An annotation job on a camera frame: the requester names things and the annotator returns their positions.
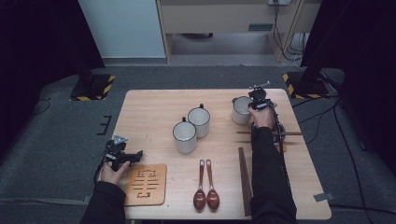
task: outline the person's left hand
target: person's left hand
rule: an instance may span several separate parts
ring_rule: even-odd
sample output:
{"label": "person's left hand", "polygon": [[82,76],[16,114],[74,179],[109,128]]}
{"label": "person's left hand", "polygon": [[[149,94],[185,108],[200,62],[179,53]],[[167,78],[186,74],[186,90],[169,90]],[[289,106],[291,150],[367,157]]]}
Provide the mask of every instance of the person's left hand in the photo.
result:
{"label": "person's left hand", "polygon": [[117,172],[114,172],[108,162],[103,163],[101,180],[118,185],[121,181],[122,175],[128,170],[130,164],[131,162],[127,161],[120,167]]}

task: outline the gray carpet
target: gray carpet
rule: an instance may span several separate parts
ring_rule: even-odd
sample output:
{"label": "gray carpet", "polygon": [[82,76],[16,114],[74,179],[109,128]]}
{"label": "gray carpet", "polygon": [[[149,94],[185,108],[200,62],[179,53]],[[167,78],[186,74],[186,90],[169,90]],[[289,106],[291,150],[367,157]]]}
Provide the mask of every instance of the gray carpet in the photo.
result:
{"label": "gray carpet", "polygon": [[[296,70],[295,67],[250,66],[108,67],[96,69],[94,73],[116,76],[109,95],[103,101],[89,102],[69,101],[77,76],[52,83],[42,90],[42,100],[37,103],[34,115],[0,166],[0,199],[81,201],[84,196],[91,195],[92,176],[101,159],[105,142],[113,133],[128,90],[240,89],[267,80],[272,83],[268,88],[286,89],[282,75]],[[290,100],[293,105],[303,101]],[[337,98],[333,97],[298,105],[294,108],[297,120],[321,113],[331,108],[336,101]],[[335,111],[358,167],[366,205],[395,211],[396,177],[374,152],[361,150],[347,114],[340,106]],[[104,116],[112,116],[109,128],[106,135],[97,135],[104,131],[101,125],[107,122]],[[300,125],[305,141],[314,139],[308,144],[308,150],[324,191],[335,196],[330,204],[361,206],[352,161],[333,111],[324,114],[320,122],[317,116]],[[84,211],[83,205],[2,203],[0,223],[78,223]],[[374,223],[396,223],[394,215],[376,211],[369,214]],[[311,221],[300,220],[299,223]],[[369,221],[362,210],[334,207],[332,218],[319,223]]]}

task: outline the hand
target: hand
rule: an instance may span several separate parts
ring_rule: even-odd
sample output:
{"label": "hand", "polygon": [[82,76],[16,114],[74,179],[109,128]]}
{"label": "hand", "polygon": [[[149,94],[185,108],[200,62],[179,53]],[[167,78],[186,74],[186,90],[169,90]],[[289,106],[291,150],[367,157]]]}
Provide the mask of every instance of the hand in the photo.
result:
{"label": "hand", "polygon": [[254,125],[257,128],[268,127],[272,129],[275,125],[274,112],[271,108],[266,107],[264,110],[254,110],[251,107],[248,108],[248,112],[253,117]]}
{"label": "hand", "polygon": [[120,167],[120,169],[115,172],[113,171],[113,169],[111,169],[111,166],[107,162],[103,163],[101,180],[118,185],[121,181],[122,175],[125,173],[126,170],[128,170],[130,164],[130,161],[125,162]]}

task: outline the power strip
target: power strip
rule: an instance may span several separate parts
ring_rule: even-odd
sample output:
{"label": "power strip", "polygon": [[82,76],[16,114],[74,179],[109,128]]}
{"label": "power strip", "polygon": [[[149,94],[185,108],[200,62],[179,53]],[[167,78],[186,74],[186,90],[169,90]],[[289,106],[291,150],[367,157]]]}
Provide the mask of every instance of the power strip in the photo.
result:
{"label": "power strip", "polygon": [[274,6],[276,5],[276,2],[279,6],[288,6],[290,5],[291,0],[268,0],[268,5],[269,6]]}

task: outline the desk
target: desk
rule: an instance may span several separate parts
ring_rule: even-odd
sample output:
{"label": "desk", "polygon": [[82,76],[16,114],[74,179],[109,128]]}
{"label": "desk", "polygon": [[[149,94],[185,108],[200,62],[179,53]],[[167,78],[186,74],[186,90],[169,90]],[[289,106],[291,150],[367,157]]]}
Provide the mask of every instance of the desk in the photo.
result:
{"label": "desk", "polygon": [[[277,102],[279,121],[288,132],[300,132],[288,95],[283,90],[268,89],[267,98]],[[231,119],[232,99],[248,96],[248,90],[145,90],[128,91],[115,132],[129,138],[126,153],[143,150],[140,164],[166,164],[165,202],[153,206],[126,206],[133,219],[250,219],[244,215],[239,171],[238,148],[245,149],[251,180],[251,145],[249,124],[238,125]],[[209,111],[210,131],[198,139],[190,154],[175,149],[172,131],[183,116],[200,103]],[[316,202],[314,195],[323,193],[318,175],[302,136],[287,136],[285,153],[291,191],[298,219],[328,219],[332,212],[327,201]],[[216,212],[206,206],[197,212],[192,197],[198,189],[199,160],[212,160],[214,187],[220,196]],[[208,193],[207,172],[204,192]]]}
{"label": "desk", "polygon": [[[266,0],[156,1],[168,61],[174,34],[246,33],[252,32],[250,25],[267,27],[264,31],[271,31],[275,23],[275,6],[268,6]],[[286,53],[293,33],[309,33],[320,3],[321,0],[291,0],[290,5],[279,6],[277,29],[282,48],[279,40],[279,45],[275,42],[272,32],[268,35],[278,62],[282,60],[282,50]]]}

